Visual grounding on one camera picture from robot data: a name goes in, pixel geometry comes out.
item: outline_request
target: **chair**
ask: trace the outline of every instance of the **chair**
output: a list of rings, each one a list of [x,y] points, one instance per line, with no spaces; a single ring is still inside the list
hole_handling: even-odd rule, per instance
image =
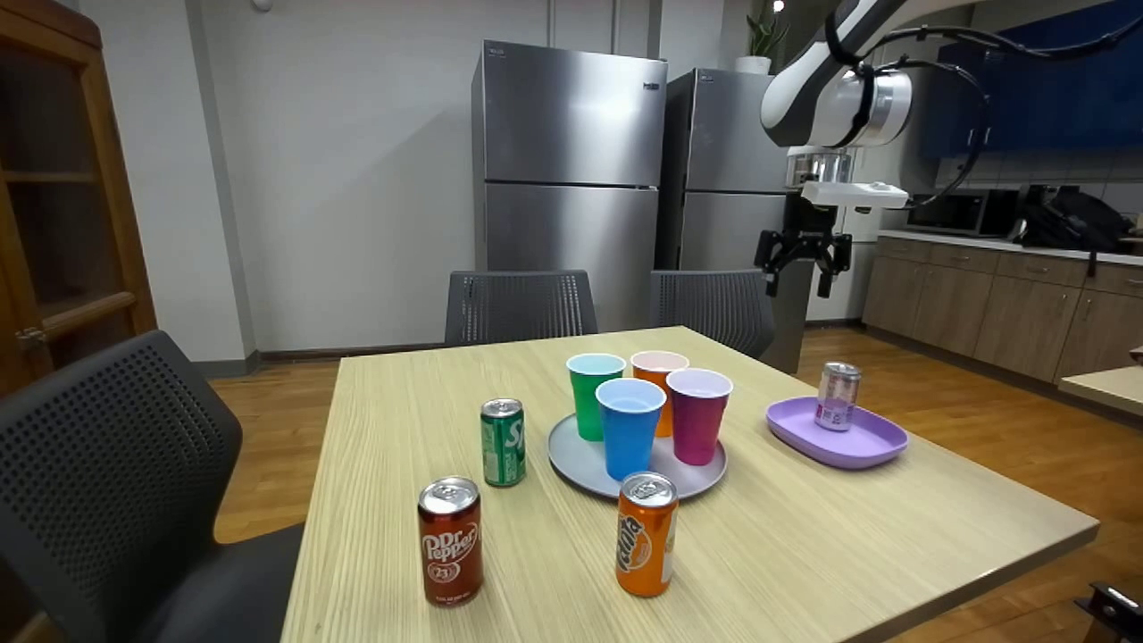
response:
[[[751,356],[775,341],[775,310],[757,267],[651,272],[651,310],[657,326],[688,326]]]
[[[507,342],[597,334],[587,272],[455,272],[445,342]]]
[[[164,334],[0,407],[0,561],[64,638],[277,638],[299,529],[214,544],[238,422]]]

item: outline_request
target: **wooden table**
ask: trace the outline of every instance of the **wooden table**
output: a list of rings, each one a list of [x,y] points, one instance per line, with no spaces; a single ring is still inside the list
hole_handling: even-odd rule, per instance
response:
[[[1143,418],[1143,363],[1062,380],[1062,388]]]
[[[616,584],[616,505],[545,460],[545,431],[570,415],[563,356],[641,347],[737,380],[729,480],[681,505],[676,584],[657,599]],[[808,394],[688,328],[345,356],[286,638],[885,638],[1098,536],[1088,516],[917,436],[876,473],[813,466],[764,424],[767,403]],[[483,485],[483,594],[433,607],[418,488],[438,475],[483,482],[489,398],[526,401],[530,475]]]

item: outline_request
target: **round tray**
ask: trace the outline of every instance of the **round tray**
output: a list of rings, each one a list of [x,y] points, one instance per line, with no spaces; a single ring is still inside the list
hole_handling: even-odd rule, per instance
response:
[[[618,497],[618,482],[608,475],[604,442],[579,436],[574,415],[562,418],[545,436],[545,460],[563,482],[593,497]],[[655,438],[651,468],[676,482],[678,500],[701,497],[725,480],[725,451],[710,466],[692,468],[676,457],[670,438]]]
[[[883,415],[854,407],[854,422],[843,431],[813,422],[817,398],[793,398],[767,407],[764,422],[793,451],[832,468],[879,468],[907,446],[907,431]]]

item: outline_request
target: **orange cup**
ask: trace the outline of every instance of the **orange cup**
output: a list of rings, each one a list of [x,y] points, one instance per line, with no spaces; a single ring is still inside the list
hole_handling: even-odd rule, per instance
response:
[[[681,355],[670,355],[670,350],[641,350],[641,355],[633,355],[633,376],[647,380],[647,381],[655,381],[660,388],[667,388],[667,376],[676,368],[688,368],[688,361]],[[663,403],[663,411],[657,415],[655,436],[676,436],[670,403]]]

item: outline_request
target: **stainless steel refrigerator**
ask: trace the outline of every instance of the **stainless steel refrigerator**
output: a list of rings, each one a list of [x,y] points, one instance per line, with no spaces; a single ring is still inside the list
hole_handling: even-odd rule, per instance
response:
[[[647,326],[663,62],[487,43],[470,78],[476,265],[589,272],[601,328]]]
[[[660,267],[751,267],[757,236],[786,228],[791,160],[757,118],[767,74],[695,67],[667,87]],[[793,372],[810,260],[779,276],[775,342],[764,361]]]

